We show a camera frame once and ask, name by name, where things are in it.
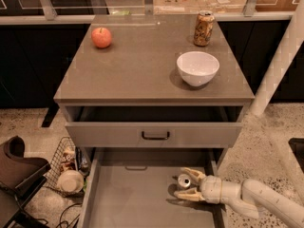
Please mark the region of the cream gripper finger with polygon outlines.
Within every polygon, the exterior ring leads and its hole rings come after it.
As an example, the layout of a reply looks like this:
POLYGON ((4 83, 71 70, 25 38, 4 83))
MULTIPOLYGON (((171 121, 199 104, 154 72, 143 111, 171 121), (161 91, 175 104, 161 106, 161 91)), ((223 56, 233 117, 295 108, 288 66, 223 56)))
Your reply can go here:
POLYGON ((182 167, 180 170, 183 174, 187 174, 194 184, 200 184, 200 182, 206 177, 206 175, 201 171, 189 167, 182 167))
POLYGON ((190 188, 187 190, 175 191, 174 195, 181 200, 190 200, 190 201, 205 201, 201 191, 198 191, 196 188, 190 188))

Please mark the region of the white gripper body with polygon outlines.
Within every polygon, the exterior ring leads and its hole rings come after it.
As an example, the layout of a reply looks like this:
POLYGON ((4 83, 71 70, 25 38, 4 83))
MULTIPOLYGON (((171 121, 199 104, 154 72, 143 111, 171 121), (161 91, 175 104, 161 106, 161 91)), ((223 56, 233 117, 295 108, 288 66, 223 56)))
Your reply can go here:
POLYGON ((221 198, 222 180, 215 176, 206 176, 199 185, 203 201, 219 204, 221 198))

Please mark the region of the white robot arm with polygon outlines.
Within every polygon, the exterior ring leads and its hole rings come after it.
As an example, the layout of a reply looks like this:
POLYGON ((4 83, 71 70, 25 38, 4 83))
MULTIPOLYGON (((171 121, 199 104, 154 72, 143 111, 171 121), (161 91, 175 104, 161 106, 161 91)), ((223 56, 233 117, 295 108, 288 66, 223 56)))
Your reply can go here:
POLYGON ((268 210, 289 228, 304 228, 304 207, 258 180, 235 183, 188 167, 180 171, 180 190, 174 192, 180 200, 225 204, 252 219, 259 219, 263 211, 268 210))

